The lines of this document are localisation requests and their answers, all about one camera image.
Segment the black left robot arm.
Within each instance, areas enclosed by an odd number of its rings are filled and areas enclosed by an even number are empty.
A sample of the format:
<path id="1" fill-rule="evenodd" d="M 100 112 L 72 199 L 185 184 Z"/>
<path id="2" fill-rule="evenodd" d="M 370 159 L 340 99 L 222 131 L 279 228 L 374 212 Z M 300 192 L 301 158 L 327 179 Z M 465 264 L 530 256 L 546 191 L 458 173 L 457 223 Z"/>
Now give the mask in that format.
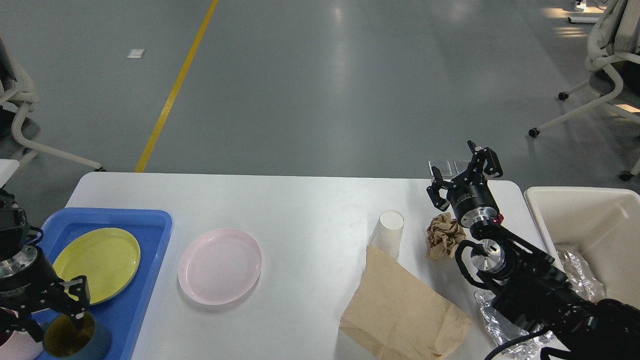
<path id="1" fill-rule="evenodd" d="M 90 305 L 89 281 L 79 275 L 62 280 L 39 243 L 44 231 L 31 225 L 14 194 L 2 189 L 0 209 L 1 332 L 27 333 L 41 342 L 45 331 L 33 314 L 53 310 L 78 331 L 85 328 Z"/>

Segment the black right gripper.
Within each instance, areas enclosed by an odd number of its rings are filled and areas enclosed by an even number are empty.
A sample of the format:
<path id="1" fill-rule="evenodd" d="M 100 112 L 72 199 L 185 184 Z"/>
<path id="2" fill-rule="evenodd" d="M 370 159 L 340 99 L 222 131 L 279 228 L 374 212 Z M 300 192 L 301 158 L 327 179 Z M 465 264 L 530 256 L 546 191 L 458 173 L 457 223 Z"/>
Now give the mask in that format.
<path id="1" fill-rule="evenodd" d="M 477 146 L 471 140 L 466 143 L 471 151 L 466 171 L 448 181 L 443 179 L 438 167 L 430 167 L 433 179 L 426 188 L 427 195 L 434 207 L 442 212 L 451 205 L 457 223 L 464 228 L 470 229 L 482 222 L 498 223 L 499 207 L 488 181 L 504 175 L 498 155 L 487 146 Z M 441 195 L 443 190 L 448 191 L 446 197 Z"/>

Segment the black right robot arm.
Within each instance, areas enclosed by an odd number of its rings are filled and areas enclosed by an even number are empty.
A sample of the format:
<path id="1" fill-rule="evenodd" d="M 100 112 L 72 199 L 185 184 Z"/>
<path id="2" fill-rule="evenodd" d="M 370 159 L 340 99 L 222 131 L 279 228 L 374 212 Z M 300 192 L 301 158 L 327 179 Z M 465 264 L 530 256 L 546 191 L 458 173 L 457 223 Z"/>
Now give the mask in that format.
<path id="1" fill-rule="evenodd" d="M 426 192 L 435 208 L 452 208 L 457 223 L 470 231 L 454 252 L 468 283 L 494 294 L 491 307 L 526 335 L 497 346 L 486 358 L 552 332 L 564 350 L 543 347 L 542 360 L 637 360 L 640 357 L 639 310 L 605 298 L 592 302 L 572 289 L 554 258 L 503 226 L 489 178 L 503 169 L 489 147 L 467 141 L 471 160 L 452 180 L 432 166 Z"/>

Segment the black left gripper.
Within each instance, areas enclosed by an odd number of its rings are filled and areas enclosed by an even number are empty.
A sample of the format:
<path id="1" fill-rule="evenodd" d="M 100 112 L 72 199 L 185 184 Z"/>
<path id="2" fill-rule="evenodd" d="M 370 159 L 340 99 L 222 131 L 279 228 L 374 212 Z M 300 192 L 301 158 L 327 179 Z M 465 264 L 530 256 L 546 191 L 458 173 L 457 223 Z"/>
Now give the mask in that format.
<path id="1" fill-rule="evenodd" d="M 27 333 L 41 343 L 45 330 L 31 316 L 19 313 L 37 313 L 53 310 L 67 316 L 76 330 L 83 330 L 84 316 L 90 306 L 89 280 L 79 275 L 61 281 L 50 260 L 37 245 L 22 249 L 2 249 L 0 280 L 0 332 L 8 338 L 14 332 Z"/>

